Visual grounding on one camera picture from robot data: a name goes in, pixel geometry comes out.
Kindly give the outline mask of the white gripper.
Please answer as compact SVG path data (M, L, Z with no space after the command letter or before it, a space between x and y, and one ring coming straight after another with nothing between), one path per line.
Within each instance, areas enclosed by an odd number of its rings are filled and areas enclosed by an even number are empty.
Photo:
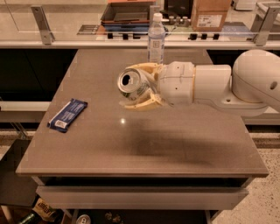
M145 111L156 109L168 103L172 106L193 103L193 79L195 66L192 62L174 61L169 65L139 63L129 68L142 69L150 82L157 82L159 94L149 94L145 101L121 101L120 105L128 110Z

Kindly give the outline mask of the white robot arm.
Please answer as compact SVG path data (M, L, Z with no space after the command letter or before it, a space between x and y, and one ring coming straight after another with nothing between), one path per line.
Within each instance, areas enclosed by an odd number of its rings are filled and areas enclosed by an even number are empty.
M239 116L280 111L280 57L264 50L242 53L232 66L141 63L126 67L117 79L129 110L205 104Z

